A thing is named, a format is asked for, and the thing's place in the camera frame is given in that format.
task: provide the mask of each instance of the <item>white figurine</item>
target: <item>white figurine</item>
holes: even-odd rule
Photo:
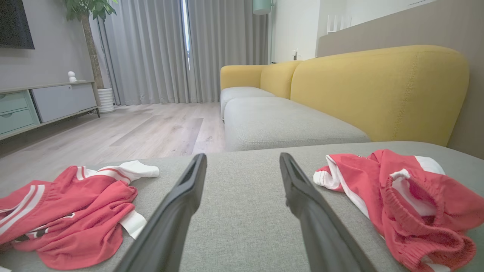
[[[74,72],[70,71],[67,73],[67,75],[69,76],[69,82],[76,82],[77,81],[77,78],[76,78],[76,75],[74,74]]]

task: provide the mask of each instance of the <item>gray curtain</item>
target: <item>gray curtain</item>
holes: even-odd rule
[[[267,64],[268,16],[252,0],[187,0],[191,102],[220,100],[220,68]]]
[[[121,104],[189,102],[180,0],[121,0],[106,18]]]

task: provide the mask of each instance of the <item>tv cabinet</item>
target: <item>tv cabinet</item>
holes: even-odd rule
[[[99,106],[91,81],[0,90],[0,140]]]

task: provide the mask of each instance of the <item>tree trunk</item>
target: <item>tree trunk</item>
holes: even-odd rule
[[[84,29],[84,36],[86,36],[86,43],[88,45],[89,57],[91,59],[92,72],[94,73],[94,81],[97,89],[104,89],[103,76],[101,75],[101,68],[99,68],[99,61],[97,59],[96,47],[92,38],[91,25],[89,24],[89,16],[81,15],[82,28]]]

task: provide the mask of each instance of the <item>gray seat cushion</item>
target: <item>gray seat cushion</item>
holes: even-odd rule
[[[370,142],[360,129],[280,97],[246,97],[225,108],[227,151]]]
[[[225,88],[220,93],[220,114],[224,120],[224,111],[227,103],[238,97],[269,96],[275,97],[272,93],[255,87],[231,87]]]
[[[306,175],[312,177],[315,170],[326,165],[327,154],[368,156],[385,148],[403,155],[432,157],[447,175],[484,196],[483,160],[426,143],[335,144],[209,154],[202,201],[188,228],[180,271],[310,271],[300,223],[286,206],[279,170],[280,153],[290,153]],[[131,184],[138,189],[133,203],[140,214],[147,219],[153,214],[191,158],[141,160],[144,164],[159,167],[160,177],[139,179]],[[407,271],[394,260],[371,222],[345,194],[324,188],[318,188],[318,191],[378,271]],[[459,271],[480,271],[484,267],[484,227],[473,229],[468,235],[477,244],[477,255]],[[123,236],[124,242],[112,258],[79,271],[114,271],[133,243],[124,230]],[[55,271],[47,268],[35,252],[8,251],[0,254],[0,264],[16,272]]]

